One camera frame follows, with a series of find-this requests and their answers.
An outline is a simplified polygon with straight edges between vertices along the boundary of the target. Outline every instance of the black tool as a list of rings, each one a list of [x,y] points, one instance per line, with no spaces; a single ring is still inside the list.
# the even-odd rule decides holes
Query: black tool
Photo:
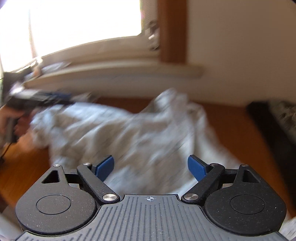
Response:
[[[23,90],[15,94],[10,94],[6,106],[16,110],[24,110],[29,115],[36,107],[48,107],[55,104],[69,105],[70,96],[51,92],[40,92],[37,90]],[[6,142],[16,143],[18,137],[14,134],[14,127],[18,119],[9,118],[6,127]]]
[[[70,172],[51,167],[16,205],[24,230],[17,241],[286,240],[278,233],[285,203],[248,165],[225,169],[191,155],[188,167],[199,182],[181,200],[177,195],[120,200],[103,183],[113,167],[112,156]],[[233,185],[222,188],[225,183]]]

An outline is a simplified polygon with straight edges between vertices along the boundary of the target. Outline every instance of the black cable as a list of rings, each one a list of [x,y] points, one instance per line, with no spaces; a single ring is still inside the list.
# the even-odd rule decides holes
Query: black cable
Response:
[[[0,164],[2,164],[4,162],[4,155],[6,154],[6,152],[8,151],[10,145],[12,143],[9,143],[8,147],[6,148],[6,150],[3,152],[3,154],[0,156]]]

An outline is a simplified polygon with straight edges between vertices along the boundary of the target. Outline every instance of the human hand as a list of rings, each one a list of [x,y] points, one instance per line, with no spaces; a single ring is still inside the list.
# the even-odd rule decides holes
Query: human hand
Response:
[[[25,114],[23,110],[15,110],[13,108],[7,107],[6,105],[0,108],[0,133],[5,135],[6,125],[8,118],[20,118]]]
[[[22,116],[18,120],[17,125],[15,126],[15,134],[17,136],[20,137],[27,133],[34,115],[35,113],[31,112],[30,115]]]

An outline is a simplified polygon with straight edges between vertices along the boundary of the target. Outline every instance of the wooden floor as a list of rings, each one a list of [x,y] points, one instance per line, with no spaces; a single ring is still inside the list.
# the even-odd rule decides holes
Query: wooden floor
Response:
[[[148,99],[110,98],[100,98],[98,101],[133,113],[141,111],[149,102]],[[221,144],[242,163],[251,165],[285,201],[291,216],[296,216],[275,161],[245,109],[202,105]],[[28,142],[30,139],[25,137],[11,146],[5,155],[6,162],[0,167],[0,195],[11,206],[15,206],[18,199],[49,168],[48,150],[28,148]]]

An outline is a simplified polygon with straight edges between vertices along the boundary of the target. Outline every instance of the metal screw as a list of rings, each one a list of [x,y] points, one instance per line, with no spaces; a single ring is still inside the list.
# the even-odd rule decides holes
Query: metal screw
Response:
[[[105,194],[105,195],[103,196],[103,199],[104,199],[105,201],[111,202],[111,201],[116,200],[116,199],[117,199],[117,196],[116,196],[115,194],[109,193],[109,194]]]
[[[195,201],[198,199],[198,195],[195,193],[187,193],[184,195],[184,198],[188,201]]]

